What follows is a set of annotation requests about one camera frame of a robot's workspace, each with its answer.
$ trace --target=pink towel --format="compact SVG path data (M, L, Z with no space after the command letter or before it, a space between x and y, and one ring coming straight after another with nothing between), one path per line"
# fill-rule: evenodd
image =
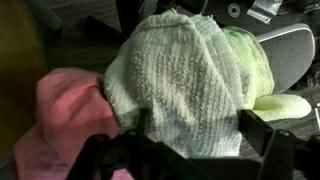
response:
M76 68L54 70L39 81L38 122L14 149L19 179L65 179L89 136L118 134L120 127L102 89L100 74ZM132 177L119 170L113 179Z

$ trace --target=towel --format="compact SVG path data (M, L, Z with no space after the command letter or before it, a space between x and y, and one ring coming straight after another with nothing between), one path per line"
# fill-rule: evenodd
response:
M255 104L271 96L274 82L254 37L229 32L211 17L174 10L139 24L105 72L105 94L122 128L135 125L139 109L148 108L145 133L154 141L186 158L237 156L238 112L254 109L262 119L268 116L260 108L265 99ZM240 34L235 41L232 32ZM305 102L300 105L310 106ZM274 114L267 120L293 117L282 113L290 108L268 105Z
M37 87L37 124L15 145L19 179L66 179L88 137L119 132L119 124L103 98L100 74L77 69L56 69ZM131 180L125 170L113 179Z

